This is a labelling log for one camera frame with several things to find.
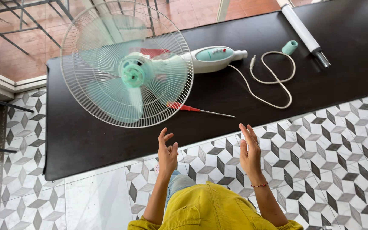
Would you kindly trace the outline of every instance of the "fan head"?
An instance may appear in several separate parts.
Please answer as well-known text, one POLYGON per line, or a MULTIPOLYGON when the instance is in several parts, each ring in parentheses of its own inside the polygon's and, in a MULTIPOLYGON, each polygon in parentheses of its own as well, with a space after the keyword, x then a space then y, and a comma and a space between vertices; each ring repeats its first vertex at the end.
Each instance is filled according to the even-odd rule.
POLYGON ((131 1, 86 9, 70 25, 60 63, 75 99, 121 127, 156 125, 184 104, 193 83, 190 50, 162 13, 131 1))

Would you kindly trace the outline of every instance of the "hand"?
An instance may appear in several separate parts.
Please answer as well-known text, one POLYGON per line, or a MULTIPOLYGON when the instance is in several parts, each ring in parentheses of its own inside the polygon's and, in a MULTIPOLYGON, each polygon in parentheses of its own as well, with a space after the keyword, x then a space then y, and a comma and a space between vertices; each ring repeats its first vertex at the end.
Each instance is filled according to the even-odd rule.
POLYGON ((241 139, 241 154, 239 160, 242 169, 247 173, 253 185, 266 183, 260 168, 260 147, 258 146, 258 137, 250 125, 247 128, 243 124, 239 124, 239 128, 244 134, 245 140, 241 139))
POLYGON ((167 132, 167 128, 161 130, 159 139, 159 150, 158 150, 158 157, 159 157, 159 175, 162 177, 171 177, 171 174, 177 167, 177 155, 178 155, 178 143, 174 143, 172 146, 166 146, 166 141, 172 138, 174 134, 169 133, 165 135, 167 132))

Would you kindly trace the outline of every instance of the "red and white string bracelet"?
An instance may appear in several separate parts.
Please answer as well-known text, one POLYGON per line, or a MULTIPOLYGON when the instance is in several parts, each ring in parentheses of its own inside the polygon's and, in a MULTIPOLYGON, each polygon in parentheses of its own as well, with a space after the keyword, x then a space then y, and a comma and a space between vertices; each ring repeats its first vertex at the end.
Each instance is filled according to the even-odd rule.
POLYGON ((266 182, 265 184, 263 184, 263 185, 257 185, 257 186, 253 186, 252 185, 252 183, 251 183, 251 187, 253 187, 253 188, 256 188, 256 187, 263 187, 263 186, 265 186, 265 185, 267 185, 268 184, 268 182, 266 182))

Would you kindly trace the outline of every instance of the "electric fan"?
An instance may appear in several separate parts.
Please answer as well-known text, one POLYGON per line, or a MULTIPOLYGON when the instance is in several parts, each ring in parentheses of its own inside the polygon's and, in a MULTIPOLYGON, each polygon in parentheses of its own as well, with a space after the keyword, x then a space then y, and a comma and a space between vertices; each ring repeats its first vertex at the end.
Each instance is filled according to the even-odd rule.
POLYGON ((70 92, 88 112, 116 126, 142 128, 180 109, 169 105, 184 104, 194 73, 218 71, 246 56, 223 46, 190 52, 162 13, 141 3, 112 1, 74 19, 60 63, 70 92))

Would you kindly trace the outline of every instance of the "mint green fan blade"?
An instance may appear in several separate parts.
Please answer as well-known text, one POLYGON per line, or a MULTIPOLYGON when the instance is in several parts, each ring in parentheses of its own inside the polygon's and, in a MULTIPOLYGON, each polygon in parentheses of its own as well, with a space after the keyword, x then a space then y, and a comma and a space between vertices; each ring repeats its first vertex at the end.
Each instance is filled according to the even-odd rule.
POLYGON ((135 123, 143 115, 140 88, 126 87, 121 78, 91 81, 86 92, 93 103, 115 120, 135 123))
POLYGON ((93 68, 119 76, 120 61, 140 47, 146 26, 139 18, 105 15, 86 25, 76 42, 79 54, 93 68))
POLYGON ((186 61, 179 55, 166 53, 158 55, 142 65, 147 73, 144 85, 166 105, 176 102, 186 86, 188 71, 186 61))

